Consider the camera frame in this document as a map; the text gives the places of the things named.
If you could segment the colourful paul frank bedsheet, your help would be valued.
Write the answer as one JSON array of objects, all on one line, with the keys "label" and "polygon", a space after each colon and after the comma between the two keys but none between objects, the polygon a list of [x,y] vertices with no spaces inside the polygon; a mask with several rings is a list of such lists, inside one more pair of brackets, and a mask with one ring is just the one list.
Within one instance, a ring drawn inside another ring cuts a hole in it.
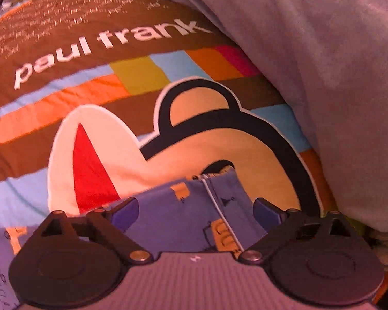
[{"label": "colourful paul frank bedsheet", "polygon": [[0,228],[79,215],[216,163],[250,199],[336,208],[292,110],[201,13],[168,0],[28,0],[0,16]]}]

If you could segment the grey quilt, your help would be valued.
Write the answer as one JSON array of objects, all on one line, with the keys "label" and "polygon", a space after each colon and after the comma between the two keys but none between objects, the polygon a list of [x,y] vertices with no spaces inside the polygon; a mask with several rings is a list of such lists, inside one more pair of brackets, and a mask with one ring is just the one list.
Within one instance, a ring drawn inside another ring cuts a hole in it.
[{"label": "grey quilt", "polygon": [[388,0],[172,0],[231,37],[291,106],[339,209],[388,232]]}]

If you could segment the blue printed pajama pants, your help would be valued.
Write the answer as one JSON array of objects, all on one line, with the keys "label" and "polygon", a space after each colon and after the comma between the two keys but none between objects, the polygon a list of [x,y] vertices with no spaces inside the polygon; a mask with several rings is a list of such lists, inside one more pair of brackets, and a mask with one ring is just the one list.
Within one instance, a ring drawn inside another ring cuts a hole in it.
[{"label": "blue printed pajama pants", "polygon": [[[160,185],[135,196],[139,217],[125,232],[154,257],[162,252],[240,253],[265,236],[235,171],[205,174]],[[89,300],[119,277],[120,261],[86,235],[63,236],[63,216],[51,215],[36,252],[23,265],[22,283],[39,281],[64,300]],[[9,280],[12,260],[32,237],[33,227],[0,228],[0,309],[19,300]]]}]

